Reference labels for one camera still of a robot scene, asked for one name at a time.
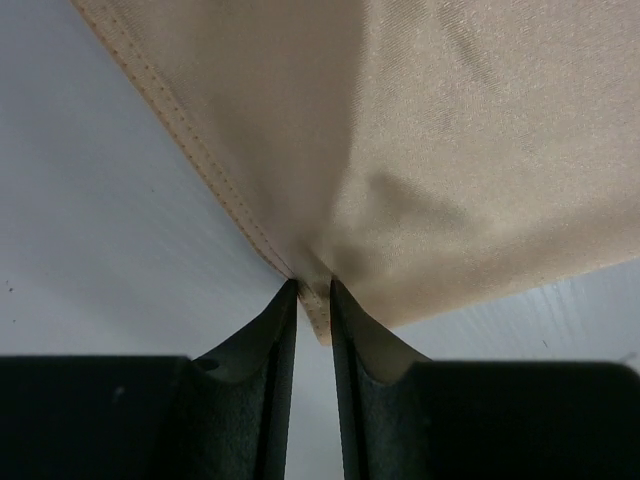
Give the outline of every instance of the tan cloth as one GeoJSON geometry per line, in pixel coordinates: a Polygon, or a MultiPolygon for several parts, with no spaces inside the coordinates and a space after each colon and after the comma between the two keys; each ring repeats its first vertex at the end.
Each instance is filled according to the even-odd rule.
{"type": "Polygon", "coordinates": [[[328,340],[640,251],[635,0],[74,0],[328,340]]]}

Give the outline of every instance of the white surface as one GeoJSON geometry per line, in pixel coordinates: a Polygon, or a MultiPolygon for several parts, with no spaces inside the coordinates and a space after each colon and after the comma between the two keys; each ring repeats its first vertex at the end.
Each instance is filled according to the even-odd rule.
{"type": "MultiPolygon", "coordinates": [[[[268,303],[283,280],[65,0],[0,2],[0,65],[0,354],[198,355],[268,303]]],[[[398,333],[433,358],[638,366],[639,284],[632,262],[398,333]]],[[[293,390],[287,478],[341,478],[331,350],[304,318],[293,390]]]]}

